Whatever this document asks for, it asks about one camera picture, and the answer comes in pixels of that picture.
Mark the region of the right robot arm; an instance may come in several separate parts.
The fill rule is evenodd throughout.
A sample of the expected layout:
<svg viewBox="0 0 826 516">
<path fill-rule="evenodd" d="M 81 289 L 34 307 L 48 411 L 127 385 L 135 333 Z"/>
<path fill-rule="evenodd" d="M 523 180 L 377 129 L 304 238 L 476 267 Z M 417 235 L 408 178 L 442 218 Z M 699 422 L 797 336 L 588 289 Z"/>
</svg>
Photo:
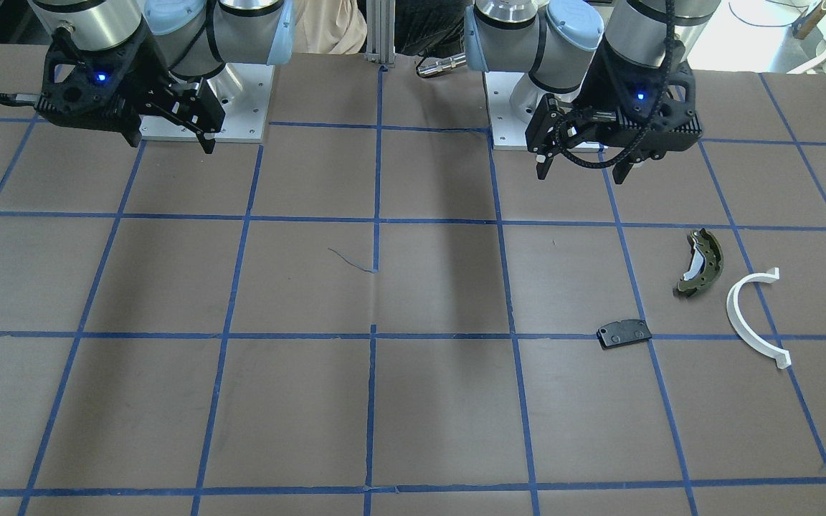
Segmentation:
<svg viewBox="0 0 826 516">
<path fill-rule="evenodd" d="M 50 36 L 39 92 L 0 92 L 62 128 L 146 140 L 261 143 L 291 1 L 33 1 Z"/>
</svg>

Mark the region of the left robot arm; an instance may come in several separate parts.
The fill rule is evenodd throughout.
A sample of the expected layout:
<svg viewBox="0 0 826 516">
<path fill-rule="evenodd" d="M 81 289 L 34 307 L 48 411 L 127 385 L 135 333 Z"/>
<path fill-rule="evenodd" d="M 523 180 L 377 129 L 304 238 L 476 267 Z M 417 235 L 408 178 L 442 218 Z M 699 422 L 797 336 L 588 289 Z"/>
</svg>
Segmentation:
<svg viewBox="0 0 826 516">
<path fill-rule="evenodd" d="M 609 168 L 615 183 L 643 161 L 701 140 L 688 55 L 718 1 L 616 1 L 607 19 L 584 1 L 475 1 L 463 49 L 479 72 L 531 86 L 524 147 L 544 180 L 557 156 Z"/>
</svg>

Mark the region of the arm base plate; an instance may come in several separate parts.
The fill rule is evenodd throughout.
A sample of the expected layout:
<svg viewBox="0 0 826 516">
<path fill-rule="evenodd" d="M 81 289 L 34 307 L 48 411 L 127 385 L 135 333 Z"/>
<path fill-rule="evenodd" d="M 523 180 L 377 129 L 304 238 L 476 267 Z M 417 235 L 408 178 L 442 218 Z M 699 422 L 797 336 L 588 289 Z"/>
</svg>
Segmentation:
<svg viewBox="0 0 826 516">
<path fill-rule="evenodd" d="M 527 150 L 528 122 L 546 91 L 522 72 L 486 72 L 484 84 L 494 148 Z"/>
<path fill-rule="evenodd" d="M 225 120 L 215 134 L 217 143 L 262 143 L 267 126 L 273 75 L 271 65 L 229 63 L 209 86 L 225 109 Z M 196 135 L 170 121 L 147 115 L 142 118 L 142 138 L 174 143 L 195 143 Z"/>
</svg>

